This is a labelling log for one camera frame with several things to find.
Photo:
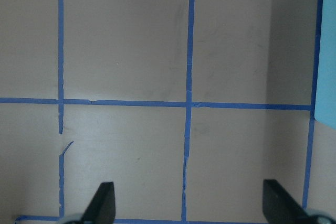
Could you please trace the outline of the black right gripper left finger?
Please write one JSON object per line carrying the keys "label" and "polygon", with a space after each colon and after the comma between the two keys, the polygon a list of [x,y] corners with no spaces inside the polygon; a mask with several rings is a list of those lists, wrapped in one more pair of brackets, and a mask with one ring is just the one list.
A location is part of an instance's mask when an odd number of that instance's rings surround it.
{"label": "black right gripper left finger", "polygon": [[103,182],[81,217],[81,223],[114,223],[116,216],[113,182]]}

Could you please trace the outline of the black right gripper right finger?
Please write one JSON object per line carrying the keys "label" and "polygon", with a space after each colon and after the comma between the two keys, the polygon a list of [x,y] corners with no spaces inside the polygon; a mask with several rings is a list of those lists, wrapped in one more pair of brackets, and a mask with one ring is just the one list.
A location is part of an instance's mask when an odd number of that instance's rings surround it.
{"label": "black right gripper right finger", "polygon": [[263,214],[270,224],[319,223],[275,180],[264,179],[262,191]]}

